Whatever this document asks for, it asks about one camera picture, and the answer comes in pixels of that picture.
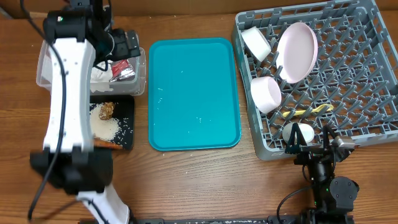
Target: white plastic bin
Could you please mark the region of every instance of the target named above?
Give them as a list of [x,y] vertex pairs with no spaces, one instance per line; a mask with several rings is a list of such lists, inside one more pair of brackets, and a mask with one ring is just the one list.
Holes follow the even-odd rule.
[[[138,96],[143,94],[146,84],[146,58],[145,50],[140,48],[141,56],[135,59],[135,65],[132,63],[135,71],[136,78],[130,81],[122,82],[99,82],[90,83],[91,95],[133,95]],[[46,88],[51,92],[52,82],[52,62],[50,57],[49,46],[43,41],[40,50],[39,62],[37,64],[36,84]]]

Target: brown food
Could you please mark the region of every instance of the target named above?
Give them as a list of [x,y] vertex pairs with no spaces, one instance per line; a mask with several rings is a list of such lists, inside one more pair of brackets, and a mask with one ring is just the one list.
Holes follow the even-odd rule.
[[99,112],[99,118],[101,120],[109,120],[112,118],[112,114],[113,114],[113,109],[114,109],[114,103],[109,102],[109,103],[105,103],[102,107],[101,107],[101,111]]
[[115,144],[113,142],[104,141],[99,138],[94,138],[94,146],[96,147],[107,147],[110,149],[123,149],[122,146]]

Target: black tray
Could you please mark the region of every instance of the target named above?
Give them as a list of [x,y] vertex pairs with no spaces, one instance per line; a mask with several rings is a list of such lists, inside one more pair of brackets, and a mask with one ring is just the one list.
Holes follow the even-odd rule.
[[[112,117],[120,121],[119,127],[121,131],[117,133],[112,142],[130,151],[134,142],[134,97],[130,95],[90,96],[90,103],[100,104],[105,102],[113,102],[116,104]],[[90,111],[94,109],[94,107],[95,105],[90,105]]]

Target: gray dish rack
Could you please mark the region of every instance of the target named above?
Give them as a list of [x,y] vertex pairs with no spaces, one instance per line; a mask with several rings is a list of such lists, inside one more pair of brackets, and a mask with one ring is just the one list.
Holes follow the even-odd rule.
[[[398,141],[398,70],[395,49],[379,9],[373,0],[336,0],[299,6],[241,12],[236,15],[232,40],[242,75],[248,119],[257,157],[268,161],[290,157],[284,154],[282,130],[290,122],[311,125],[322,144],[322,127],[329,124],[339,135],[351,136],[367,146]],[[289,84],[276,67],[278,41],[289,25],[304,22],[318,39],[317,62],[301,82]],[[272,48],[265,61],[258,61],[246,48],[242,31],[256,26]],[[253,78],[270,76],[280,86],[282,103],[263,114],[251,97]],[[311,113],[324,103],[333,111]],[[292,116],[306,110],[302,116]]]

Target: small cup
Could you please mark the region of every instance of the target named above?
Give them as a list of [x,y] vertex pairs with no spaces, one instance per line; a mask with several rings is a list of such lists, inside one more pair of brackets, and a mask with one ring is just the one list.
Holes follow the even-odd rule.
[[267,39],[257,27],[252,27],[242,32],[242,38],[253,55],[263,61],[271,52]]
[[[291,122],[289,124],[286,124],[284,127],[284,130],[282,131],[282,137],[285,140],[286,143],[289,142],[290,135],[292,134],[292,127],[293,127],[294,122]],[[315,137],[315,132],[313,128],[309,124],[303,124],[303,123],[298,123],[298,128],[300,128],[300,131],[304,137],[304,140],[306,143],[312,142],[312,140]],[[297,134],[295,135],[294,143],[297,143]]]
[[271,112],[282,101],[278,83],[271,77],[254,78],[250,90],[254,104],[262,113]]

